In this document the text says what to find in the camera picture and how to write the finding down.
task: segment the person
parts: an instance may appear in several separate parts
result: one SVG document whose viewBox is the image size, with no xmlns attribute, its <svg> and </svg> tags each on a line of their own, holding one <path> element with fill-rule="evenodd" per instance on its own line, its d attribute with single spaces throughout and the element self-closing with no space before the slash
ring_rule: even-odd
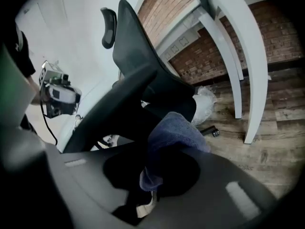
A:
<svg viewBox="0 0 305 229">
<path fill-rule="evenodd" d="M 29 82 L 31 88 L 36 92 L 36 95 L 33 98 L 31 104 L 40 104 L 40 88 L 32 78 L 32 75 L 35 73 L 35 69 L 29 57 L 29 44 L 25 34 L 14 22 L 7 26 L 3 39 L 4 44 L 17 67 Z M 26 115 L 24 115 L 20 126 L 23 129 L 31 130 L 32 132 L 36 133 L 34 127 L 28 121 Z"/>
</svg>

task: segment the wooden floor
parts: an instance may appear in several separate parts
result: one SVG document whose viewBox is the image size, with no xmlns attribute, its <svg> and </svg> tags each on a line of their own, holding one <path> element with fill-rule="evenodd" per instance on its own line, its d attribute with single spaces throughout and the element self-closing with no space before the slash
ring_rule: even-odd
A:
<svg viewBox="0 0 305 229">
<path fill-rule="evenodd" d="M 241 81 L 242 119 L 234 119 L 230 82 L 218 83 L 209 86 L 218 99 L 214 112 L 199 129 L 215 125 L 220 136 L 206 136 L 212 152 L 230 159 L 281 197 L 305 163 L 305 71 L 294 68 L 269 75 L 264 115 L 251 145 L 244 144 L 250 108 L 248 77 Z"/>
</svg>

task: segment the chair headrest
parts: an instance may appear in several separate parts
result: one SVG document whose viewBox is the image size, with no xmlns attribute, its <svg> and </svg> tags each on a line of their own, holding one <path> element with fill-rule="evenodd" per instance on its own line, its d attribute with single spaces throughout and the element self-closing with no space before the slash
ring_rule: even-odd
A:
<svg viewBox="0 0 305 229">
<path fill-rule="evenodd" d="M 108 8 L 101 8 L 101 12 L 105 21 L 105 33 L 102 38 L 102 45 L 106 49 L 110 49 L 114 44 L 116 32 L 116 13 Z"/>
</svg>

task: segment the small black object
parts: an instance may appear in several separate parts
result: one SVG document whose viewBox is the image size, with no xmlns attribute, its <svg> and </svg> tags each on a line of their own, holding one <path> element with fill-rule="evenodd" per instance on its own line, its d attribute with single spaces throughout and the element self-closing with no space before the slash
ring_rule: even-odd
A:
<svg viewBox="0 0 305 229">
<path fill-rule="evenodd" d="M 60 92 L 59 92 L 59 91 L 53 89 L 53 92 L 52 92 L 52 93 L 53 93 L 53 97 L 59 99 L 59 96 L 60 96 Z"/>
<path fill-rule="evenodd" d="M 209 128 L 206 128 L 206 129 L 200 131 L 200 133 L 202 135 L 208 135 L 208 134 L 212 133 L 214 137 L 218 137 L 219 134 L 220 134 L 219 130 L 214 125 L 209 127 Z"/>
</svg>

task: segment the table leg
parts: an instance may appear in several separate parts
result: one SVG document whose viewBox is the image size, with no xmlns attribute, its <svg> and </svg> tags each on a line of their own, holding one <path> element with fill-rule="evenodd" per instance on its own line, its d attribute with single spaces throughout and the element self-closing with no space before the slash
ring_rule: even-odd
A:
<svg viewBox="0 0 305 229">
<path fill-rule="evenodd" d="M 250 144 L 258 130 L 268 87 L 267 58 L 261 32 L 244 0 L 215 0 L 232 24 L 245 54 L 250 78 L 250 114 L 245 143 Z"/>
<path fill-rule="evenodd" d="M 236 49 L 235 49 L 234 44 L 231 40 L 231 37 L 229 36 L 229 33 L 224 28 L 224 25 L 220 22 L 220 20 L 218 18 L 215 18 L 215 24 L 218 26 L 218 29 L 223 34 L 224 39 L 225 39 L 225 41 L 227 42 L 227 44 L 230 48 L 231 54 L 232 54 L 234 62 L 235 62 L 235 66 L 237 68 L 238 77 L 239 77 L 239 80 L 241 81 L 241 80 L 244 79 L 243 70 L 242 70 L 242 66 L 240 64 Z"/>
<path fill-rule="evenodd" d="M 218 29 L 218 26 L 215 24 L 215 21 L 202 7 L 197 8 L 194 11 L 194 15 L 198 16 L 199 21 L 209 32 L 224 60 L 233 91 L 235 118 L 240 119 L 242 117 L 242 94 L 238 72 L 230 48 L 226 43 L 223 34 Z"/>
</svg>

